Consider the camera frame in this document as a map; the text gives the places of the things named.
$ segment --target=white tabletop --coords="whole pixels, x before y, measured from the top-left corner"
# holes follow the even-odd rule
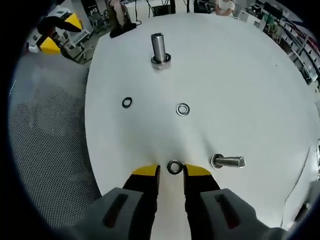
[[[154,70],[151,34],[164,34],[169,69]],[[133,99],[123,108],[126,97]],[[186,103],[188,116],[176,114]],[[99,39],[88,76],[85,128],[101,194],[131,172],[161,165],[151,239],[190,239],[183,175],[168,161],[202,166],[252,205],[270,227],[288,227],[317,177],[318,112],[286,53],[256,27],[215,14],[172,14]],[[214,154],[244,168],[213,169]]]

